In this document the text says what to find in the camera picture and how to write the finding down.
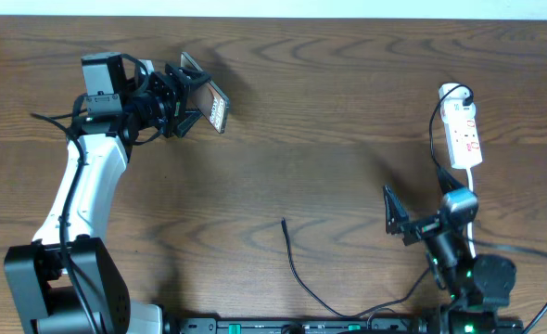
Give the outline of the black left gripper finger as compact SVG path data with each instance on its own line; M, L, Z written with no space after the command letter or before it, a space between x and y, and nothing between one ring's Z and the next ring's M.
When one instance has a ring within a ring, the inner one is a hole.
M165 65L165 71L179 88L199 88L211 80L211 75L205 71L174 67L171 63Z
M185 137L193 125L203 116L199 109L187 109L176 119L174 134L178 138Z

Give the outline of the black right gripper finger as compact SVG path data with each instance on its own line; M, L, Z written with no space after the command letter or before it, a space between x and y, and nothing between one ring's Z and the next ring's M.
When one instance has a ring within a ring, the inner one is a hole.
M389 186L383 186L383 195L386 208L386 232L391 235L400 234L401 226L410 222L409 214Z
M443 195L452 191L464 188L464 185L450 174L445 168L439 166L436 168L439 187Z

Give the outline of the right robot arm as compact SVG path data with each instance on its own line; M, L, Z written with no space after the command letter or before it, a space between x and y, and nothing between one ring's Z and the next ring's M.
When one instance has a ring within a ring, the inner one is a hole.
M474 255L464 235L477 215L477 195L443 170L439 170L443 198L436 213L412 220L398 196L383 187L386 232L402 236L406 246L426 246L429 270L451 302L413 318L409 333L499 333L519 328L501 321L500 308L510 303L515 285L514 263L495 254Z

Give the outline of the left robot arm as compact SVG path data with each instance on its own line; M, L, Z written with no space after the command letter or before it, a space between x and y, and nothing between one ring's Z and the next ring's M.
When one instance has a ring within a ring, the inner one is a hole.
M183 137L201 118L222 133L229 99L189 55L156 71L120 53L82 59L86 90L49 122L66 137L68 161L52 208L32 241L4 259L27 333L177 333L156 304L131 299L105 244L111 203L140 133Z

